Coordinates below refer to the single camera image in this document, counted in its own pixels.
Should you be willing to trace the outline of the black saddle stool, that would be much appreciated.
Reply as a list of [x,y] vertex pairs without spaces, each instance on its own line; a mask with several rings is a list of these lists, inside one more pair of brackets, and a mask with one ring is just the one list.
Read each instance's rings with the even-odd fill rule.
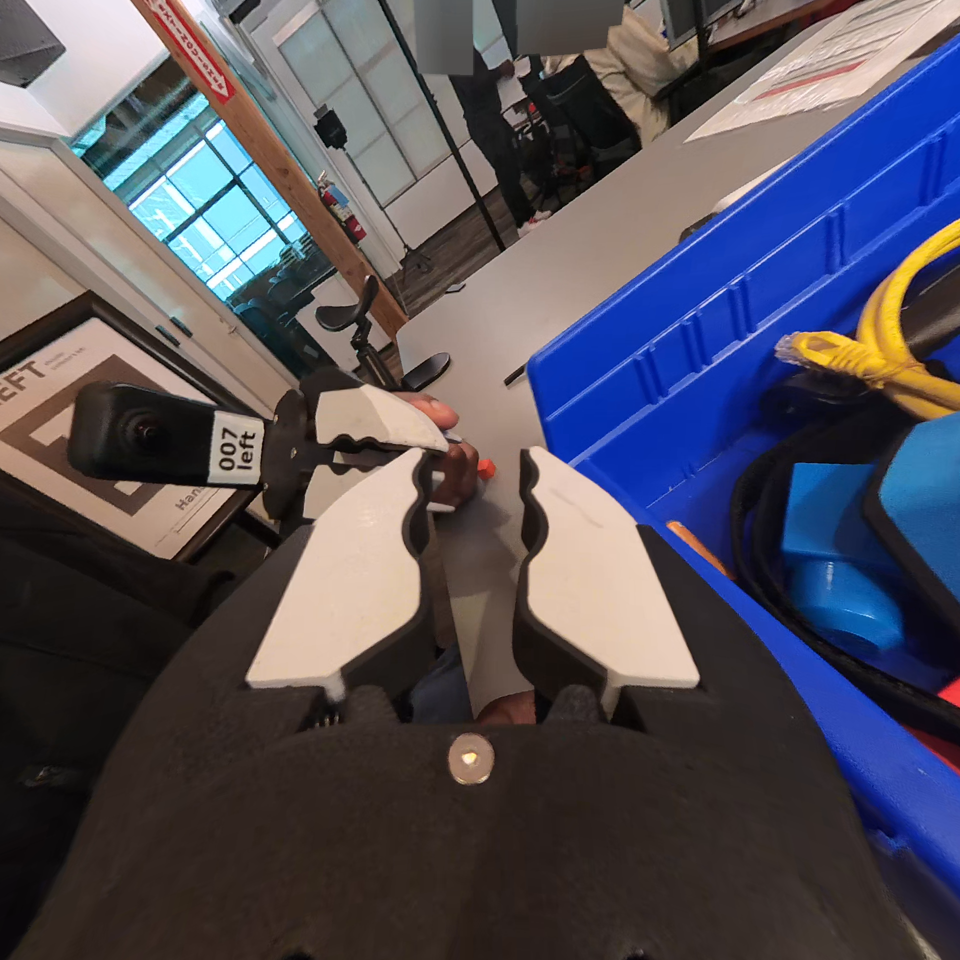
[[375,275],[369,274],[365,278],[359,299],[353,306],[318,306],[315,311],[316,320],[322,329],[331,333],[354,328],[350,346],[354,350],[360,369],[373,386],[393,393],[420,393],[450,368],[450,354],[445,352],[434,354],[414,366],[401,378],[396,378],[370,342],[374,325],[370,313],[380,290],[380,280]]

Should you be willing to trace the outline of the orange stick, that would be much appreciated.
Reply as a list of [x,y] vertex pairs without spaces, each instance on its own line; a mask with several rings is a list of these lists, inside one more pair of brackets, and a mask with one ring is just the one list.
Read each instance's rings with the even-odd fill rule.
[[692,549],[698,556],[711,564],[715,570],[718,570],[730,581],[737,581],[736,573],[726,563],[724,563],[721,558],[715,555],[714,552],[708,546],[706,546],[699,537],[693,534],[693,532],[686,525],[678,520],[670,520],[667,521],[666,527],[679,540],[689,546],[689,548]]

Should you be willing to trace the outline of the black stand pole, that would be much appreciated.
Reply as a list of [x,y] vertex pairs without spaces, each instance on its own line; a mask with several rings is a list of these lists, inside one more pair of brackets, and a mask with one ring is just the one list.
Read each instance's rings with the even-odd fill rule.
[[498,251],[500,253],[505,252],[507,247],[498,230],[496,221],[494,217],[491,215],[490,210],[488,210],[484,197],[479,192],[479,189],[474,180],[474,177],[467,163],[464,161],[462,153],[459,150],[459,147],[453,137],[450,127],[447,124],[447,121],[439,108],[438,102],[436,101],[436,98],[431,88],[429,87],[425,77],[422,75],[419,67],[416,64],[414,54],[407,42],[407,39],[405,37],[405,34],[403,33],[403,30],[399,21],[395,17],[394,12],[388,1],[377,1],[376,3],[380,8],[384,18],[386,18],[388,22],[390,31],[393,34],[393,37],[403,55],[404,60],[406,61],[407,65],[409,66],[414,76],[415,82],[424,97],[424,100],[427,104],[427,107],[429,108],[430,113],[433,115],[438,125],[438,129],[440,130],[440,133],[443,137],[443,140],[445,141],[445,144],[450,152],[451,157],[454,159],[454,161],[457,164],[457,167],[461,173],[462,179],[465,185],[468,187],[469,192],[474,200],[474,207],[480,212],[484,220],[484,223],[486,224],[486,228],[490,236],[492,237],[493,242],[497,247]]

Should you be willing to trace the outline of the dark grey box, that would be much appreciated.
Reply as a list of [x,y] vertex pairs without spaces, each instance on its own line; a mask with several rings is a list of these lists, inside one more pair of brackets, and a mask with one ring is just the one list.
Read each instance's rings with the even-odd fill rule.
[[66,46],[25,1],[1,1],[1,83],[26,89]]

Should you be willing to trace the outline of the black office chair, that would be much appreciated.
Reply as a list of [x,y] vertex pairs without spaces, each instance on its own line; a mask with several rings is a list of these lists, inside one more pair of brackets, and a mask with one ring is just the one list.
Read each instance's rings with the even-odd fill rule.
[[642,140],[583,54],[552,73],[539,55],[529,61],[522,85],[546,126],[551,186],[564,206],[636,156]]

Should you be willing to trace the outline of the person's left hand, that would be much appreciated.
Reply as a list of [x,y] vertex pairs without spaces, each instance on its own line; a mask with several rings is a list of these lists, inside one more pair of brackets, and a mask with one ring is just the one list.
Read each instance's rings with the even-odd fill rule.
[[[398,392],[395,396],[412,404],[430,419],[442,433],[460,433],[459,414],[450,405],[425,392]],[[478,484],[479,453],[464,438],[451,440],[444,458],[435,465],[434,473],[442,479],[434,483],[430,502],[441,505],[442,512],[452,512],[469,502],[475,495]]]

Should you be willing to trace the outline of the white printed paper sheet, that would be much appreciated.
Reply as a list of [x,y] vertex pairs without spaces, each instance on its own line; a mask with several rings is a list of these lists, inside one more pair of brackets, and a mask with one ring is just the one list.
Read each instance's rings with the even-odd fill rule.
[[870,1],[831,20],[695,130],[710,138],[855,99],[959,18],[957,1]]

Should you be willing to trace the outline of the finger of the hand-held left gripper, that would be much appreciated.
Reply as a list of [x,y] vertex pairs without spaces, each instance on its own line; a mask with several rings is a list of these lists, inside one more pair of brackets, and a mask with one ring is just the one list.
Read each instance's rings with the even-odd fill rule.
[[444,431],[423,411],[394,393],[362,384],[323,390],[314,413],[316,442],[331,449],[427,450],[447,454]]
[[317,465],[303,495],[302,517],[315,522],[330,506],[380,469],[378,464],[335,459]]

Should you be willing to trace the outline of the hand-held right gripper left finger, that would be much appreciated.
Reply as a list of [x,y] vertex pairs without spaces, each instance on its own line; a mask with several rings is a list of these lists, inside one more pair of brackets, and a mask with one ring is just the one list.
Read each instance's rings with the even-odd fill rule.
[[306,545],[246,672],[253,690],[373,686],[397,698],[434,661],[424,553],[433,456],[411,449],[337,499]]

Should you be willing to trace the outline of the blue plastic printed part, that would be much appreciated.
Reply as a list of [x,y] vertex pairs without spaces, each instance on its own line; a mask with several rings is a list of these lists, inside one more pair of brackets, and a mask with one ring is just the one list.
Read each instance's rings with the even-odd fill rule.
[[905,578],[865,520],[872,463],[794,465],[780,549],[797,614],[844,651],[881,657],[906,648]]

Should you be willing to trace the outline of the framed printed poster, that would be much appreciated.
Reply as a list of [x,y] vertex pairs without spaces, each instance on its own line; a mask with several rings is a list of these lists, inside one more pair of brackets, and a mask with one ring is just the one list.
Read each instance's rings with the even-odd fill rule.
[[2,341],[2,487],[86,533],[188,562],[253,502],[251,493],[91,479],[67,460],[78,391],[118,381],[260,413],[102,297],[85,292]]

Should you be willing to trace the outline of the computer monitor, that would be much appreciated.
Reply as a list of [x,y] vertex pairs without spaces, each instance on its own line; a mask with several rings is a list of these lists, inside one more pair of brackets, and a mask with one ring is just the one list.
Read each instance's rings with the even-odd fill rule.
[[659,1],[663,30],[671,51],[703,34],[738,10],[743,1]]

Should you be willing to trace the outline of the person's leg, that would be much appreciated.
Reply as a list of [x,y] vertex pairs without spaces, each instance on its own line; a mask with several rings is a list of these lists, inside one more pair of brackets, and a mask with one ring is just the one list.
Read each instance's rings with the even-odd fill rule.
[[474,711],[462,654],[457,643],[446,648],[409,695],[411,722],[469,725]]

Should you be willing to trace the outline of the red fire extinguisher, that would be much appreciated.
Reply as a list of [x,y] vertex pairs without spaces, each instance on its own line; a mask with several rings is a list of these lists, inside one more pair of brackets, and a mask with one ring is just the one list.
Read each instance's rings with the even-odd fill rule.
[[348,195],[330,178],[327,171],[320,172],[316,187],[318,198],[323,206],[337,221],[350,242],[358,247],[367,234],[354,213]]

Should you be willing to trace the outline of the blue and black case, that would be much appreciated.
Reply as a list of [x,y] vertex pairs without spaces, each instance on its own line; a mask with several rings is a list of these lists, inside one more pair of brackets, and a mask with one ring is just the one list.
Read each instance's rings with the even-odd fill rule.
[[902,434],[871,474],[861,513],[918,596],[958,638],[958,413]]

